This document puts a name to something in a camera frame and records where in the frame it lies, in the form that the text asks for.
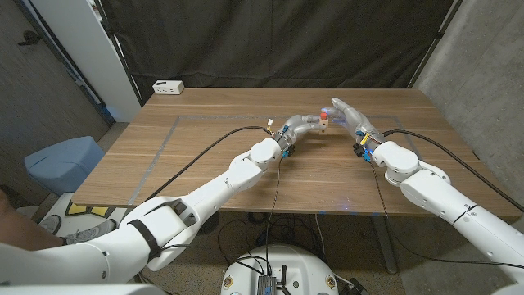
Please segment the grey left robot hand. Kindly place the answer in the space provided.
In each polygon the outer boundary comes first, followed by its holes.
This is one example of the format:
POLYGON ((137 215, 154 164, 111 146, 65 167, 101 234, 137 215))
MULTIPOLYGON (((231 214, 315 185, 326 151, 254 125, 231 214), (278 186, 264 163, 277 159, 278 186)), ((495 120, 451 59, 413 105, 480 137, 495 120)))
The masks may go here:
POLYGON ((320 123, 320 116, 318 115, 294 115, 284 123, 282 128, 273 136, 273 139, 283 150, 293 145, 303 134, 326 129, 327 126, 320 123))

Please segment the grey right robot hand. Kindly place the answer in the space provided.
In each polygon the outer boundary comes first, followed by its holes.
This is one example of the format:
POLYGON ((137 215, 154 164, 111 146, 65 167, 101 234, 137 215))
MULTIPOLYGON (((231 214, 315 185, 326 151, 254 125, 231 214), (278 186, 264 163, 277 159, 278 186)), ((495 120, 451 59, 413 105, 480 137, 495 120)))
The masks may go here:
POLYGON ((345 127, 356 143, 366 149, 374 151, 386 141, 364 114, 339 98, 332 98, 332 107, 323 107, 321 112, 326 112, 332 121, 345 127))

